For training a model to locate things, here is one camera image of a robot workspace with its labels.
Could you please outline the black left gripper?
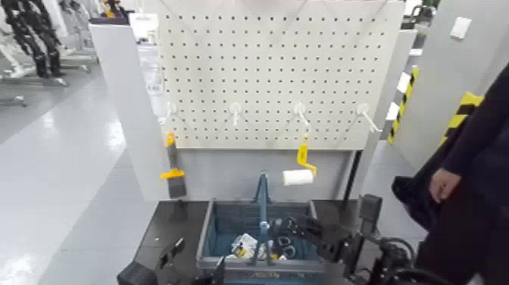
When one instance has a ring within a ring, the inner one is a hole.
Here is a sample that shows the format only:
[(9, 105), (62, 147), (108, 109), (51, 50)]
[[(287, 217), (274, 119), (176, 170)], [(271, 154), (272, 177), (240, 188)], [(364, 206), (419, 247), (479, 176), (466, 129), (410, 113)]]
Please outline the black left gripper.
[[(185, 249), (186, 243), (180, 237), (175, 243), (166, 246), (159, 255), (158, 268), (172, 267), (174, 259)], [(221, 257), (215, 269), (210, 274), (204, 274), (198, 278), (200, 285), (224, 285), (226, 262), (225, 256)], [(154, 270), (131, 261), (118, 275), (118, 285), (158, 285), (158, 278)]]

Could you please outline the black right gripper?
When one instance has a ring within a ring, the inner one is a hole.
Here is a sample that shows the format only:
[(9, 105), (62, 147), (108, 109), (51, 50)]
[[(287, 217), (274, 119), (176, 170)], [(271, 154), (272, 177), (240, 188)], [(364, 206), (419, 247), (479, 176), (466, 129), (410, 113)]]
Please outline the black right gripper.
[(287, 226), (294, 235), (315, 245), (317, 254), (330, 263), (352, 264), (357, 254), (357, 234), (346, 234), (332, 238), (324, 236), (323, 225), (316, 218), (307, 215), (287, 217)]

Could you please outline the person's bare hand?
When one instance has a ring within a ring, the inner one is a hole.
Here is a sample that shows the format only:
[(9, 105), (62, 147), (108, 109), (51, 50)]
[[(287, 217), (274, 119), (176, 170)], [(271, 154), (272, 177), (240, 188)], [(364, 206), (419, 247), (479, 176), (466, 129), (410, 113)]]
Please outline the person's bare hand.
[(438, 169), (432, 176), (429, 185), (429, 192), (432, 199), (437, 203), (446, 200), (460, 181), (461, 176), (453, 174), (443, 168)]

